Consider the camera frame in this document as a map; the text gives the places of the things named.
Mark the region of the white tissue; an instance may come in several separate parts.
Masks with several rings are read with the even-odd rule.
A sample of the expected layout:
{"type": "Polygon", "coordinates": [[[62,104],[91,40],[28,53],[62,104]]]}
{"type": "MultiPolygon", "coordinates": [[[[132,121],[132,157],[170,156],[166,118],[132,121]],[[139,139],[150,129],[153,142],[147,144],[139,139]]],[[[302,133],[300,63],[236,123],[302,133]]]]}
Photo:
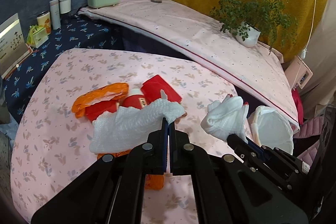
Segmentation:
{"type": "Polygon", "coordinates": [[[240,96],[227,94],[222,102],[217,100],[207,106],[201,128],[207,134],[225,142],[234,134],[248,143],[244,128],[248,110],[248,103],[244,103],[240,96]]]}

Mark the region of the orange blue snack wrapper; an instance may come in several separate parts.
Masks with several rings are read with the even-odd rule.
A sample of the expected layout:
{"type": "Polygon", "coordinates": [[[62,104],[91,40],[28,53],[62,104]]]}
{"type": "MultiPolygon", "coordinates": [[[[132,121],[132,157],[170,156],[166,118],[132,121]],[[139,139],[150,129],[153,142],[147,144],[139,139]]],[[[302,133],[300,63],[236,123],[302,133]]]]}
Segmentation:
{"type": "MultiPolygon", "coordinates": [[[[114,157],[120,157],[130,153],[130,149],[122,152],[112,153],[114,157]]],[[[145,190],[161,190],[165,183],[164,175],[147,174],[145,179],[145,190]]]]}

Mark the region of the white paper towel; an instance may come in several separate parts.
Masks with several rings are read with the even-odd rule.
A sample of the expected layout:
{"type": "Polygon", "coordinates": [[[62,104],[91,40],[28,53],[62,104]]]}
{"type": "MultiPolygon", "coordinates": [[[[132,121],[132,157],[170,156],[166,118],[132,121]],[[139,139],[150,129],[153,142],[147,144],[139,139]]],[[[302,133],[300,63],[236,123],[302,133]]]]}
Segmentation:
{"type": "Polygon", "coordinates": [[[119,153],[145,142],[151,132],[161,129],[162,120],[171,124],[185,114],[178,102],[157,99],[139,110],[120,106],[115,113],[104,112],[92,122],[92,153],[119,153]]]}

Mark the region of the orange plastic bag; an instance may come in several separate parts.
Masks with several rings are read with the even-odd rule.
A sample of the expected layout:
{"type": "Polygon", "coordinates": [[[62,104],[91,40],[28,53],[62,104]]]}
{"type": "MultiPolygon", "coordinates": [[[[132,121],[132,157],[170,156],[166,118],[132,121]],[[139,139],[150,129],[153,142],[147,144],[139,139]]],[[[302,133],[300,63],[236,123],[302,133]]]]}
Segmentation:
{"type": "Polygon", "coordinates": [[[92,90],[79,96],[73,103],[71,111],[76,118],[81,118],[85,114],[85,109],[96,103],[109,100],[123,99],[129,91],[127,83],[113,83],[104,87],[92,90]]]}

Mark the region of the red paper envelope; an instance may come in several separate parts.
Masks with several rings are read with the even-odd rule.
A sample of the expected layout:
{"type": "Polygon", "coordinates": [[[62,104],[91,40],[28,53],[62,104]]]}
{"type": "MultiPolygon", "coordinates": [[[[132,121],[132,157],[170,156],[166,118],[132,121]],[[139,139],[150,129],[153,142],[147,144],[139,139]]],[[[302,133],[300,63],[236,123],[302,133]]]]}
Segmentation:
{"type": "Polygon", "coordinates": [[[162,98],[161,91],[165,93],[165,98],[170,102],[181,103],[182,101],[182,97],[160,75],[155,75],[145,81],[141,91],[150,103],[162,98]]]}

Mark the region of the red paper cup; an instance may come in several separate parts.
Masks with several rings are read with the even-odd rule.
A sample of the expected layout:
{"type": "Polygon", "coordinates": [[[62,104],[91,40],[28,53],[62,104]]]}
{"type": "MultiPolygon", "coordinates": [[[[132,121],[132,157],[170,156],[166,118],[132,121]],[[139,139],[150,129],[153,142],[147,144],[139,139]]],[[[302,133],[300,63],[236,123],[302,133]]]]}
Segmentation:
{"type": "Polygon", "coordinates": [[[136,109],[143,109],[147,105],[147,99],[140,89],[131,89],[121,103],[122,107],[133,107],[136,109]]]}
{"type": "Polygon", "coordinates": [[[115,113],[119,107],[119,102],[116,100],[101,101],[85,108],[85,117],[91,122],[95,121],[102,113],[115,113]]]}

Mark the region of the trash bin with white bag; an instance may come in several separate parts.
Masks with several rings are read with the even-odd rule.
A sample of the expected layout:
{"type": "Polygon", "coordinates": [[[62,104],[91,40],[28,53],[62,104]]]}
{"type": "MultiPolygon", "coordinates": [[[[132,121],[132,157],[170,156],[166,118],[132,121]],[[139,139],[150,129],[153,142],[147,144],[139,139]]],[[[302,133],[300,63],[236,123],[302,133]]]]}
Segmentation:
{"type": "Polygon", "coordinates": [[[249,116],[253,141],[258,146],[279,148],[293,155],[293,130],[289,121],[276,109],[258,106],[249,116]]]}

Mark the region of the pink quilted jacket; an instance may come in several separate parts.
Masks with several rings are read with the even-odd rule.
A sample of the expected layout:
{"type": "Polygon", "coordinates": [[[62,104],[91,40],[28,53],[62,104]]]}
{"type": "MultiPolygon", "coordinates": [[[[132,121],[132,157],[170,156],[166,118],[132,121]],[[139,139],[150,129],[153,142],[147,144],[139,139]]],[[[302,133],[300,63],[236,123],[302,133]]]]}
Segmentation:
{"type": "Polygon", "coordinates": [[[322,133],[324,116],[306,121],[300,131],[293,136],[293,155],[312,166],[319,148],[319,138],[322,133]]]}

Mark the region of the pink rabbit print tablecloth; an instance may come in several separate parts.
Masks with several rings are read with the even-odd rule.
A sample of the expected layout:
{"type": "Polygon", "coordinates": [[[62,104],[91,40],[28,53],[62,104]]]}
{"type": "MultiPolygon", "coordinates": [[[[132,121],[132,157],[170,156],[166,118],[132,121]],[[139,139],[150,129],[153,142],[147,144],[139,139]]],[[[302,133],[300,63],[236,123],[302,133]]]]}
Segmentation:
{"type": "Polygon", "coordinates": [[[207,106],[236,94],[234,86],[207,68],[172,57],[112,50],[72,49],[50,66],[27,105],[11,158],[11,192],[20,215],[29,221],[55,194],[97,159],[89,150],[93,126],[71,111],[81,95],[112,83],[139,88],[161,76],[182,97],[186,116],[176,128],[209,154],[231,153],[226,143],[205,133],[207,106]]]}

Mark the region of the pink dotted cushion mat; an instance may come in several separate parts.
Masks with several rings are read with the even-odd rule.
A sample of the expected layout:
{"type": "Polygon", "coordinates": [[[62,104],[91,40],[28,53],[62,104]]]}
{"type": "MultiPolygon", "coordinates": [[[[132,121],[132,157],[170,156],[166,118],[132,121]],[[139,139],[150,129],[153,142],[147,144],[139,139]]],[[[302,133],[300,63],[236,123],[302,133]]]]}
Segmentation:
{"type": "Polygon", "coordinates": [[[119,24],[158,40],[277,109],[299,130],[291,88],[278,57],[262,44],[252,48],[220,31],[218,21],[171,0],[120,0],[114,6],[83,7],[79,14],[119,24]]]}

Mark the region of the green plant in white pot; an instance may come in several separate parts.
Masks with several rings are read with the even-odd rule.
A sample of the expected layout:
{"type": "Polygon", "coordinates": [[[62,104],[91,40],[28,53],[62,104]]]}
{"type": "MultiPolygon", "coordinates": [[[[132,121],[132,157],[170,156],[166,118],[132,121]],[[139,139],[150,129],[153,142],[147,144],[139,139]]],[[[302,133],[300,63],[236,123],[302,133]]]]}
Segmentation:
{"type": "Polygon", "coordinates": [[[289,11],[292,0],[219,0],[210,17],[221,23],[221,32],[240,35],[257,30],[268,46],[285,46],[297,40],[298,20],[289,11]]]}

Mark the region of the navy floral cloth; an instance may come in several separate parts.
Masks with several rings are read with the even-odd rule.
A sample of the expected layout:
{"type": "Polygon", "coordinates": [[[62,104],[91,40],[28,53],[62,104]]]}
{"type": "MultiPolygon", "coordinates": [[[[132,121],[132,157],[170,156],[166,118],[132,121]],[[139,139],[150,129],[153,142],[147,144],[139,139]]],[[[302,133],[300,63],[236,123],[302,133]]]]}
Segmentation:
{"type": "Polygon", "coordinates": [[[27,57],[12,75],[3,81],[10,114],[20,122],[38,84],[64,51],[72,48],[123,50],[121,28],[102,20],[75,15],[54,30],[49,39],[27,57]]]}

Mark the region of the white card sign stand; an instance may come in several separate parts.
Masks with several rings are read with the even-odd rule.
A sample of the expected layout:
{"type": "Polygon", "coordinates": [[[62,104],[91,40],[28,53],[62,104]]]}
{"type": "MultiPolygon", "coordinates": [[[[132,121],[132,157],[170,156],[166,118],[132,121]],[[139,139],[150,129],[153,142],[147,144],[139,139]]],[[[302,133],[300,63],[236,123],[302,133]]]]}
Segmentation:
{"type": "Polygon", "coordinates": [[[1,77],[6,79],[32,52],[25,42],[17,13],[1,24],[0,39],[1,77]]]}

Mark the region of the orange patterned tin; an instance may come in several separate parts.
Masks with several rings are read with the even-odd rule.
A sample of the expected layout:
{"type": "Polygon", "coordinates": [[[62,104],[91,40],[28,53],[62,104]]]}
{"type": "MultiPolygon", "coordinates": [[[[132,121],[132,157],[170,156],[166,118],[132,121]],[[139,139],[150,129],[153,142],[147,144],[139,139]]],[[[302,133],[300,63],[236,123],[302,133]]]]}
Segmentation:
{"type": "Polygon", "coordinates": [[[38,26],[44,27],[47,31],[47,35],[51,33],[51,18],[50,12],[44,11],[37,16],[38,26]]]}

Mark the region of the white cylindrical jar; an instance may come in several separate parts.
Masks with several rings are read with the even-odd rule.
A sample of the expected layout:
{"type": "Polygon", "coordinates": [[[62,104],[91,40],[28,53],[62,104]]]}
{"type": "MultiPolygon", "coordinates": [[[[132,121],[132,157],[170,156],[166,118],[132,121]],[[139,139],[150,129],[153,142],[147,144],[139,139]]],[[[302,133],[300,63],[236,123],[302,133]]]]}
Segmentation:
{"type": "Polygon", "coordinates": [[[60,14],[67,14],[71,11],[71,0],[59,0],[60,14]]]}

